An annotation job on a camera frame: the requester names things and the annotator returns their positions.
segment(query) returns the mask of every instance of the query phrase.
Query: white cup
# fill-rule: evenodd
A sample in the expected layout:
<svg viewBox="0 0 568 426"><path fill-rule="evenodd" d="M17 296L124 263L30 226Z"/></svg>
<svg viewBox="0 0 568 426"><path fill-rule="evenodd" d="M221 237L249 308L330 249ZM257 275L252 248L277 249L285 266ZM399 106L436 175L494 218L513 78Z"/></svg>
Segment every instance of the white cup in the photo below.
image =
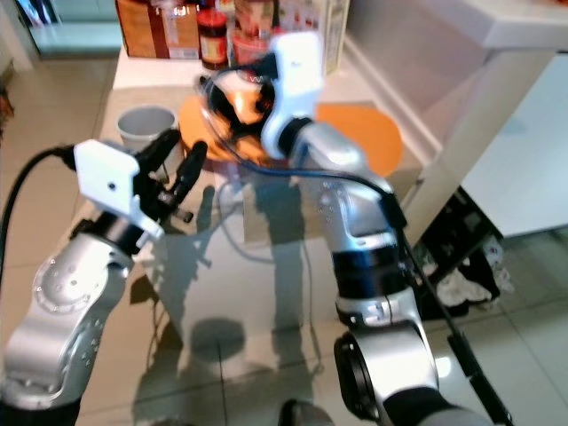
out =
<svg viewBox="0 0 568 426"><path fill-rule="evenodd" d="M143 105L124 111L116 122L124 146L136 152L142 151L160 133L167 129L177 129L178 117L163 106ZM159 179L173 176L184 160L184 149L178 143L171 150L163 166L156 171Z"/></svg>

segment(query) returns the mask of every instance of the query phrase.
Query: cardboard box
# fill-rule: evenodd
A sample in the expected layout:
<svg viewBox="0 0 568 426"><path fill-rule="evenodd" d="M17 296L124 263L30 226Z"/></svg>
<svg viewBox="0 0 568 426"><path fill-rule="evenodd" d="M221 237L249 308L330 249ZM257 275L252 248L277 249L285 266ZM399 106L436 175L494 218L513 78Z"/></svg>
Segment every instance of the cardboard box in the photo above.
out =
<svg viewBox="0 0 568 426"><path fill-rule="evenodd" d="M199 59L194 4L161 8L145 0L115 0L126 52L137 58Z"/></svg>
<svg viewBox="0 0 568 426"><path fill-rule="evenodd" d="M318 30L324 41L324 74L339 67L350 0L280 0L280 27Z"/></svg>

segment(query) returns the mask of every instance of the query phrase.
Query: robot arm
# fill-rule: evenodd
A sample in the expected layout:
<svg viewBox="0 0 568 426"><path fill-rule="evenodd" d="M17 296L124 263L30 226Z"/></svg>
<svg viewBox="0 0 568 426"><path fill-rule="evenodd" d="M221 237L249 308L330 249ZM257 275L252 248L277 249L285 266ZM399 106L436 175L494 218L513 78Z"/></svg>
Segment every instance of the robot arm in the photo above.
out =
<svg viewBox="0 0 568 426"><path fill-rule="evenodd" d="M450 405L438 391L436 365L402 255L407 249L402 241L406 220L391 187L368 168L359 147L313 120L322 87L318 37L313 33L276 37L271 50L272 57L262 63L275 94L261 133L264 150L272 158L287 158L296 170L347 172L378 188L370 190L370 185L353 179L301 183L317 202L333 257L336 309L349 328L335 343L343 401L360 419L385 426L486 426L485 418ZM459 340L456 346L469 349ZM475 359L466 367L471 365L478 368ZM471 370L481 376L477 378L482 391L493 393L493 399L482 401L500 404L481 369ZM494 418L512 424L504 407L499 408L506 415Z"/></svg>
<svg viewBox="0 0 568 426"><path fill-rule="evenodd" d="M177 130L167 130L136 156L94 140L75 147L81 192L103 212L82 221L35 276L32 304L5 352L1 424L75 425L132 256L148 238L160 238L160 223L176 211L205 161L207 145L198 142L169 190L150 178L179 140Z"/></svg>

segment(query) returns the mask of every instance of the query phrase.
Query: orange cutting board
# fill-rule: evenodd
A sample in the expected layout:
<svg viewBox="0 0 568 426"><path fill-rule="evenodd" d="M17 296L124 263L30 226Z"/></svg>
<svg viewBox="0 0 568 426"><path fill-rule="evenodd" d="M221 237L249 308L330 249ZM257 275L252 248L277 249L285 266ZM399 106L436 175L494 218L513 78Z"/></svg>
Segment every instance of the orange cutting board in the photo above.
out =
<svg viewBox="0 0 568 426"><path fill-rule="evenodd" d="M258 120L254 111L256 93L252 91L236 91L228 93L237 115L243 122ZM353 104L320 104L316 118L327 122L342 132L347 138L355 141L367 153L371 170L379 176L389 176L400 163L403 144L397 125L391 118L380 111ZM217 120L220 129L224 128L222 120ZM196 140L204 140L209 145L208 158L218 162L232 162L232 156L215 142L205 120L201 115L200 99L189 97L179 112L179 128L187 148ZM246 138L239 142L240 154L254 162L266 162L267 156L255 138Z"/></svg>

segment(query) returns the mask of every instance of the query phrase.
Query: tiled floor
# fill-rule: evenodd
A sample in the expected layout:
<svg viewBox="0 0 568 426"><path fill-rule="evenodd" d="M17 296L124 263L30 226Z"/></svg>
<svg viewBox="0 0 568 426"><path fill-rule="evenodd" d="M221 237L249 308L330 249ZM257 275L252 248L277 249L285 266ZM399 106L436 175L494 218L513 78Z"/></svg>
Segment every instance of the tiled floor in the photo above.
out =
<svg viewBox="0 0 568 426"><path fill-rule="evenodd" d="M16 118L1 150L5 197L36 151L98 134L115 61L47 62L9 85ZM76 210L73 175L56 162L34 171L15 210L2 294L2 342L29 303L29 285ZM487 376L519 426L561 426L568 419L568 232L506 241L517 288L490 312L460 322ZM105 329L78 424L276 425L280 404L312 398L339 425L362 424L345 409L333 342L336 323L300 332L250 336L246 342L184 348L140 273ZM207 332L208 324L203 330ZM427 324L441 390L453 402L483 408L446 344L446 328Z"/></svg>

